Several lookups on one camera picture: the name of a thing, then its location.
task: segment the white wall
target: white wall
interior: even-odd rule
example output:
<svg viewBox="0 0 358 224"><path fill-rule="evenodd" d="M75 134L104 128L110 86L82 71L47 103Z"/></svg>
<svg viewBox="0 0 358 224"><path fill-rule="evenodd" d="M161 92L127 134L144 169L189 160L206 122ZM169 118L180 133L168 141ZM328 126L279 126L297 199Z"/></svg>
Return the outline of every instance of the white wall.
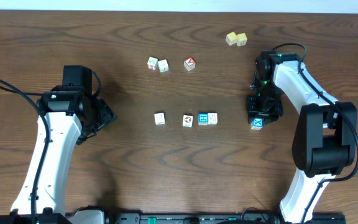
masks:
<svg viewBox="0 0 358 224"><path fill-rule="evenodd" d="M358 13L357 0L0 0L0 9Z"/></svg>

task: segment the wire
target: wire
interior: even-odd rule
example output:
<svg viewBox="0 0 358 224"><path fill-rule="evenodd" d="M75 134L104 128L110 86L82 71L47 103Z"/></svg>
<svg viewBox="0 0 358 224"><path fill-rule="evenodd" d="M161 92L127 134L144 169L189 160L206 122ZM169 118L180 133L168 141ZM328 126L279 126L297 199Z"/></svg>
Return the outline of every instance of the wire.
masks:
<svg viewBox="0 0 358 224"><path fill-rule="evenodd" d="M330 106L332 106L335 110L335 112L347 123L347 125L349 126L351 132L352 132L352 135L353 135L353 138L354 138L354 141L356 143L356 148L357 148L357 160L356 160L356 164L352 170L352 172L345 176L345 177L341 177L341 178L338 178L338 179L323 179L321 180L319 183L318 183L318 186L315 190L315 192L313 193L312 197L310 198L310 201L308 203L308 205L306 206L305 208L305 212L303 213L302 215L302 219L301 219L301 222L300 224L304 224L305 222L305 218L306 218L306 214L308 213L308 210L310 209L311 207L311 204L313 203L314 199L316 198L320 188L323 187L323 183L325 182L341 182L341 181L345 181L345 180L349 180L350 178L354 177L355 174L357 173L358 171L358 135L357 135L357 131L356 131L356 128L353 126L353 124L351 123L351 121L349 120L349 118L346 116L346 114L343 113L343 111L337 106L335 105L331 100L329 100L328 98L326 98L323 94L324 92L322 91L319 91L306 77L305 77L305 74L303 74L303 69L301 69L301 64L303 62L303 59L305 59L306 57L306 54L308 53L308 48L303 45L303 44L297 44L297 43L286 43L286 44L280 44L276 47L274 47L272 50L275 50L279 47L283 47L283 46L287 46L287 45L295 45L295 46L299 46L301 48L303 48L304 52L303 52L303 55L302 55L302 58L299 60L298 62L298 73L302 76L302 78L305 80L305 82L318 94L318 96L325 100Z"/></svg>
<svg viewBox="0 0 358 224"><path fill-rule="evenodd" d="M249 207L247 209L245 209L243 211L243 213L241 214L241 220L244 220L244 215L250 210L250 209L254 209L254 210L259 210L258 208L255 208L255 207ZM265 220L265 222L267 222L267 219L265 218L264 214L260 214L262 216L262 218Z"/></svg>
<svg viewBox="0 0 358 224"><path fill-rule="evenodd" d="M98 81L99 83L99 87L96 90L96 92L92 95L93 98L96 98L99 96L100 92L102 91L102 82L100 81L98 75L96 74L96 72L92 71L92 75L95 77L96 81Z"/></svg>
<svg viewBox="0 0 358 224"><path fill-rule="evenodd" d="M44 164L45 156L47 154L48 145L49 145L49 139L50 139L49 126L48 126L47 120L45 119L45 116L42 114L41 109L27 96L27 95L38 95L38 93L22 92L22 91L20 91L20 89L5 82L4 80L0 80L0 83L2 83L3 85L10 88L10 89L7 89L7 88L0 86L0 89L11 92L11 93L17 93L20 96L22 96L24 99L26 99L31 104L31 106L33 106L34 109L37 111L38 115L40 116L40 118L45 126L46 137L45 137L44 149L42 150L42 154L41 154L40 162L38 164L37 172L35 173L34 183L33 183L32 192L31 192L31 223L36 224L35 214L37 213L37 211L36 211L36 207L35 207L36 206L35 201L37 200L38 181L40 178L42 166Z"/></svg>

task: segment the wooden table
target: wooden table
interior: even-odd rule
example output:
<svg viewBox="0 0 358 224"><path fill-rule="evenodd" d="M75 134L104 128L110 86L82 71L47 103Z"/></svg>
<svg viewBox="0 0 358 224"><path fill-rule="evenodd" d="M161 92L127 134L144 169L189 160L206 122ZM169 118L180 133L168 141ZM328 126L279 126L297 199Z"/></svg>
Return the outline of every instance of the wooden table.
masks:
<svg viewBox="0 0 358 224"><path fill-rule="evenodd" d="M247 45L228 46L232 31L246 32ZM295 173L297 113L284 96L285 115L254 131L245 100L256 56L284 42L306 44L310 73L358 110L358 15L0 11L0 78L43 92L61 84L64 65L99 74L101 97L118 119L75 148L68 212L86 205L146 213L273 210ZM169 72L148 70L149 56L166 58ZM197 66L187 72L190 56ZM218 125L181 126L183 114L209 110ZM166 125L154 124L156 111L165 112ZM0 214L22 187L36 131L34 109L0 90ZM343 212L358 223L358 174L330 184L315 211Z"/></svg>

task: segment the wooden tabletop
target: wooden tabletop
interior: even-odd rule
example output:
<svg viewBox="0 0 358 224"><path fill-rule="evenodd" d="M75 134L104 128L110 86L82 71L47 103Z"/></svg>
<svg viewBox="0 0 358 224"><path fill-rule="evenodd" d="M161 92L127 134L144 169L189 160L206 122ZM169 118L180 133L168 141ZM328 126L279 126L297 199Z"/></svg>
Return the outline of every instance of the wooden tabletop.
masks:
<svg viewBox="0 0 358 224"><path fill-rule="evenodd" d="M228 46L232 31L246 32L247 45ZM295 173L298 115L283 96L284 116L254 131L245 101L256 56L285 42L306 44L312 76L358 112L358 15L0 11L0 78L43 92L61 84L64 65L98 73L100 97L118 119L75 148L68 212L86 205L145 213L273 210ZM167 59L169 71L148 70L150 56ZM187 57L197 62L190 72ZM165 125L155 125L156 111L165 112ZM199 111L216 111L218 124L182 127L185 113ZM22 187L36 132L31 105L0 90L0 215ZM343 212L358 223L358 174L329 184L315 211Z"/></svg>

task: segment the black cable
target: black cable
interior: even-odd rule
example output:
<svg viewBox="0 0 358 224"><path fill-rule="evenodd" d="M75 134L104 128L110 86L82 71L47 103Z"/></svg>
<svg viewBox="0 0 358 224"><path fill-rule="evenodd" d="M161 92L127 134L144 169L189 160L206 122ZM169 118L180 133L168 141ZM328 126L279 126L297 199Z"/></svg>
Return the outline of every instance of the black cable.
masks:
<svg viewBox="0 0 358 224"><path fill-rule="evenodd" d="M96 90L96 92L92 95L93 98L96 98L99 96L100 92L102 91L102 82L100 81L98 75L96 74L96 72L92 71L92 75L95 77L96 81L98 81L99 83L99 87Z"/></svg>
<svg viewBox="0 0 358 224"><path fill-rule="evenodd" d="M301 69L301 64L303 62L303 59L305 59L306 57L306 54L308 53L308 48L303 45L303 44L297 44L297 43L286 43L286 44L281 44L281 45L278 45L276 47L274 47L272 50L275 50L279 47L283 47L283 46L287 46L287 45L295 45L295 46L299 46L301 48L303 48L304 52L303 52L303 55L302 55L302 58L300 59L299 63L298 63L298 73L302 76L302 78L305 80L305 82L318 94L318 96L325 100L330 106L332 106L335 110L335 112L347 123L347 125L349 126L351 132L352 132L352 135L353 135L353 138L354 138L354 141L356 142L356 148L357 148L357 160L356 160L356 164L352 170L352 172L345 176L345 177L341 177L341 178L338 178L338 179L324 179L324 180L321 180L319 183L318 183L318 186L315 190L315 192L313 193L312 197L310 198L310 201L308 203L308 205L306 206L305 208L305 212L303 213L302 215L302 219L301 219L301 224L304 224L305 222L305 218L306 218L306 214L308 213L308 210L310 209L311 207L311 204L313 203L314 199L316 198L320 188L323 187L323 183L325 182L341 182L341 181L345 181L345 180L349 180L350 178L354 177L355 174L357 173L358 171L358 135L357 135L357 131L356 131L356 128L353 126L353 124L351 123L351 121L349 120L349 118L346 116L346 114L343 113L343 111L338 108L337 105L335 105L331 100L329 100L328 98L326 98L323 94L324 92L322 91L319 91L306 77L305 77L305 74L303 73L303 69Z"/></svg>
<svg viewBox="0 0 358 224"><path fill-rule="evenodd" d="M241 220L244 219L244 215L245 215L249 210L251 210L251 209L259 210L258 208L255 208L255 207L249 207L249 208L245 209L245 210L243 211L243 213L241 214ZM265 218L264 214L261 213L260 215L261 215L262 218L265 220L265 222L267 222L267 219Z"/></svg>
<svg viewBox="0 0 358 224"><path fill-rule="evenodd" d="M37 172L35 173L34 183L33 183L32 192L31 192L31 223L36 224L35 214L37 213L37 211L36 211L36 207L35 207L35 201L37 200L38 181L40 178L42 166L44 164L45 156L47 154L48 145L49 145L49 139L50 139L49 126L48 126L47 120L45 119L45 116L42 114L40 108L27 96L27 95L38 95L38 93L30 93L30 94L24 93L24 92L20 91L20 89L5 82L4 80L0 80L0 83L2 83L3 85L6 85L7 87L10 88L10 89L7 89L7 88L0 86L0 89L11 92L11 93L17 93L20 96L22 96L24 99L26 99L31 104L31 106L33 106L34 109L37 111L38 115L40 116L40 118L45 126L46 137L45 137L44 149L42 150L42 154L41 154L40 162L38 164Z"/></svg>

